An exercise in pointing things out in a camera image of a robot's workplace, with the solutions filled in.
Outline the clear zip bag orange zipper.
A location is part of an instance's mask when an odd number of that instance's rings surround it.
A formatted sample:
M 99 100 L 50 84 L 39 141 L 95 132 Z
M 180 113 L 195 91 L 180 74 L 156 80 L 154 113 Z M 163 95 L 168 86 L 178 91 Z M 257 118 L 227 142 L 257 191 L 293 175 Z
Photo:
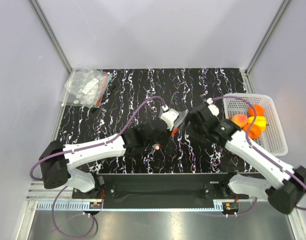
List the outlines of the clear zip bag orange zipper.
M 187 114 L 188 114 L 188 110 L 184 110 L 184 111 L 178 111 L 179 112 L 179 117 L 178 119 L 175 121 L 175 126 L 173 128 L 172 131 L 168 130 L 167 131 L 169 132 L 169 134 L 167 134 L 167 140 L 168 139 L 171 139 L 174 137 L 174 135 L 179 131 L 179 129 L 181 128 L 181 125 L 183 124 Z

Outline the peach fruit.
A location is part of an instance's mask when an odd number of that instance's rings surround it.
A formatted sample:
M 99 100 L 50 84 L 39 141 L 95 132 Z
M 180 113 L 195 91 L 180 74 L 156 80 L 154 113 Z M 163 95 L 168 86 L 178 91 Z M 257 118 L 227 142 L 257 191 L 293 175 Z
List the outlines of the peach fruit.
M 245 125 L 248 124 L 248 118 L 244 114 L 236 114 L 231 118 L 231 120 L 240 128 L 243 128 Z

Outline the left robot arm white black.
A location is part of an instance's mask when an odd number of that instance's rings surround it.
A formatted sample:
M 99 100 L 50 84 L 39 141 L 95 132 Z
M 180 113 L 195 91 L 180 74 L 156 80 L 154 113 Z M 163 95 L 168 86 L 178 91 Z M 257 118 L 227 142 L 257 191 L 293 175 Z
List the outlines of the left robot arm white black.
M 136 155 L 148 147 L 164 143 L 171 135 L 173 124 L 160 118 L 125 130 L 122 135 L 55 148 L 49 144 L 41 155 L 41 172 L 45 189 L 68 186 L 78 189 L 90 198 L 100 194 L 96 177 L 78 169 L 81 165 L 107 158 Z

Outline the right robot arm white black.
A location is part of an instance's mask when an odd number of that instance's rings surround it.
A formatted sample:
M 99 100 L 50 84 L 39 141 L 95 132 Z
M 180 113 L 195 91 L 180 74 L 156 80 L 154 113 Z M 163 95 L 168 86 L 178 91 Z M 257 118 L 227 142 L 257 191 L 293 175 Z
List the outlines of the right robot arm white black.
M 266 199 L 283 214 L 290 214 L 306 194 L 306 168 L 293 167 L 281 161 L 252 141 L 230 119 L 219 119 L 214 105 L 200 105 L 191 109 L 184 120 L 189 135 L 200 141 L 219 144 L 253 166 L 263 179 L 233 175 L 220 185 L 225 198 L 242 194 Z

